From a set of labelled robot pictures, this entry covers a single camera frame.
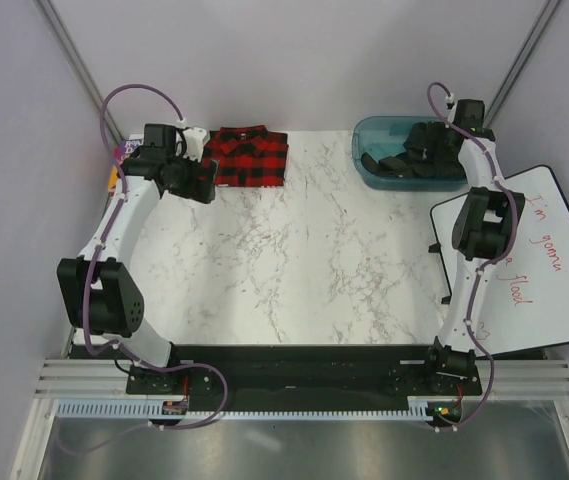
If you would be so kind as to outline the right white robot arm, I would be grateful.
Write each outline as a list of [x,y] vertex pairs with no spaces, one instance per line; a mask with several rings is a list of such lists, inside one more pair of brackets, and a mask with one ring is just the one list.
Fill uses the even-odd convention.
[[469,190],[455,218],[451,246],[456,274],[449,311],[422,368],[422,381],[431,392],[447,392],[458,380],[477,383],[476,355],[490,354],[475,329],[493,270],[514,247],[524,209],[524,195],[506,187],[495,155],[495,140],[483,125],[480,100],[456,100],[446,95],[444,126],[461,139],[458,161]]

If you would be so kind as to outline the dark pinstriped long sleeve shirt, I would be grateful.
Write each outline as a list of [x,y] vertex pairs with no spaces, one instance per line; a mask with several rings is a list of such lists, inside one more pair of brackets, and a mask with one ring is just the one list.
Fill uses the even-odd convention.
[[403,143],[404,151],[376,160],[369,153],[360,157],[370,174],[390,179],[465,180],[458,160],[463,136],[442,122],[415,123]]

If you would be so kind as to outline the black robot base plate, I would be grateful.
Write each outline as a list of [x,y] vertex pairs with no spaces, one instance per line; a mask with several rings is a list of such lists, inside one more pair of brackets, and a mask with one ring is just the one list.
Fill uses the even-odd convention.
[[129,395],[187,396],[212,411],[400,409],[411,397],[478,396],[477,383],[433,388],[425,345],[195,346],[173,349],[171,372],[131,367]]

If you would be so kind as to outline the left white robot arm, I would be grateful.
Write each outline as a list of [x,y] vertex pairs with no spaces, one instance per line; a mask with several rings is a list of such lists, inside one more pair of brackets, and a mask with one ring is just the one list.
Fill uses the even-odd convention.
[[60,260],[56,275],[70,324],[97,356],[121,351],[149,382],[172,393],[183,382],[171,361],[172,344],[145,318],[143,294],[129,271],[142,229],[164,195],[209,204],[218,163],[203,157],[209,140],[200,127],[148,124],[141,145],[118,164],[115,192],[92,238],[74,258]]

